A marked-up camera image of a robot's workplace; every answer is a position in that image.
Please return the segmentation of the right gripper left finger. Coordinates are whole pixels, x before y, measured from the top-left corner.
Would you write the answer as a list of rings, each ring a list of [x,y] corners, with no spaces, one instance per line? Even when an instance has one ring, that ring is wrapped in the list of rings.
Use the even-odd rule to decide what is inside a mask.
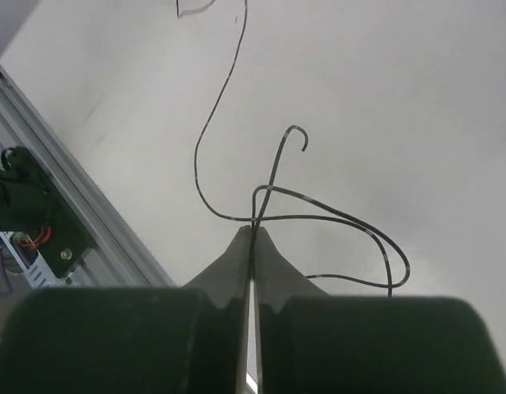
[[[0,333],[0,393],[243,392],[250,238],[182,287],[32,292]]]

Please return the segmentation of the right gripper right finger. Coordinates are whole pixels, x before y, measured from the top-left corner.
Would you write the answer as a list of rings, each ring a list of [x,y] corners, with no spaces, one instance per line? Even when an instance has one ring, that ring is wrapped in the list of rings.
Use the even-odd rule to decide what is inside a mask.
[[[253,280],[263,393],[506,393],[488,330],[463,300],[329,295],[265,229]]]

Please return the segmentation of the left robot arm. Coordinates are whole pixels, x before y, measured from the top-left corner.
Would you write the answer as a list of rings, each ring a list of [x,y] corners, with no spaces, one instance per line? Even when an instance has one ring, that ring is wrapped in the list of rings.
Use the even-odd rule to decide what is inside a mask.
[[[93,238],[50,176],[25,147],[1,152],[0,232],[21,232],[21,246],[39,252],[56,278],[75,268]]]

